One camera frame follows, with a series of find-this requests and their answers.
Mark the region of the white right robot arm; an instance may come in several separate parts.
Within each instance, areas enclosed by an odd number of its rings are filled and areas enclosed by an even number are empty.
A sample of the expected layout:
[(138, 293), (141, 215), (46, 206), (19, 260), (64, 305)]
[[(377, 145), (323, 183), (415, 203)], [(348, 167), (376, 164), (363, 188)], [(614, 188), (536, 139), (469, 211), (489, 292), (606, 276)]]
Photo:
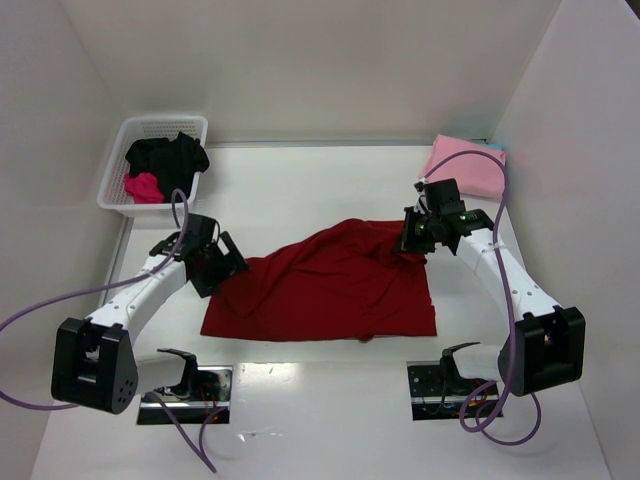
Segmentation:
[(480, 280), (501, 309), (504, 344), (467, 342), (443, 350), (448, 382), (501, 382), (522, 397), (577, 381), (583, 373), (586, 320), (545, 293), (508, 250), (494, 219), (467, 209), (453, 179), (418, 182), (415, 205), (405, 208), (398, 253), (425, 256), (446, 247)]

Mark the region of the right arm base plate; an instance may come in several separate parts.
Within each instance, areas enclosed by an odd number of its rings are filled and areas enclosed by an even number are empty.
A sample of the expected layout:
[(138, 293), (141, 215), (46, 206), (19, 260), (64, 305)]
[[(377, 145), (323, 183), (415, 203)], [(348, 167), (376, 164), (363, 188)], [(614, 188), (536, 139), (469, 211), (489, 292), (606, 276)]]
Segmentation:
[(414, 421), (458, 420), (465, 399), (484, 379), (444, 380), (438, 362), (409, 362), (407, 376)]

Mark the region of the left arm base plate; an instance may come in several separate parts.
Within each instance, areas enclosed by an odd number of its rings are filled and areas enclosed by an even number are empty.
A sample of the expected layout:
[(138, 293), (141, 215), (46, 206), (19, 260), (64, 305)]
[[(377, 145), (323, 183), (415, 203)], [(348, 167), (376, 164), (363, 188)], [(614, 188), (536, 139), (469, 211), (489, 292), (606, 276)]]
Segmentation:
[(213, 424), (228, 424), (233, 373), (230, 365), (200, 366), (189, 386), (163, 386), (154, 393), (181, 424), (200, 425), (210, 415)]

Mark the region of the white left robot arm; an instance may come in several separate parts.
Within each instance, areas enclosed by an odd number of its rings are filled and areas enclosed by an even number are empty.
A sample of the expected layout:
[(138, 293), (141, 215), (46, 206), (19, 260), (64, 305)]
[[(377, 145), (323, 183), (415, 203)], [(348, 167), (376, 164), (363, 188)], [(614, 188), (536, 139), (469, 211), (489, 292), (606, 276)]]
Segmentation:
[(187, 398), (200, 389), (194, 354), (160, 348), (138, 358), (134, 345), (166, 301), (190, 284), (202, 298), (249, 266), (230, 234), (215, 219), (192, 214), (183, 230), (158, 242), (139, 280), (83, 319), (68, 318), (56, 332), (51, 394), (54, 399), (110, 414), (123, 412), (136, 395), (169, 391)]

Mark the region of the dark red t shirt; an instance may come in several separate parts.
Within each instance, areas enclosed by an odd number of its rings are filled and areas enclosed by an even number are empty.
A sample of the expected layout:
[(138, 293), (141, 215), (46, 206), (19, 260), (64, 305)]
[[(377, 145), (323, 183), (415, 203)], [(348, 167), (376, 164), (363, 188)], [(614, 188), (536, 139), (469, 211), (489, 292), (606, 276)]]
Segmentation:
[(401, 221), (347, 219), (224, 281), (200, 333), (304, 342), (433, 337), (436, 312), (421, 255), (394, 250)]

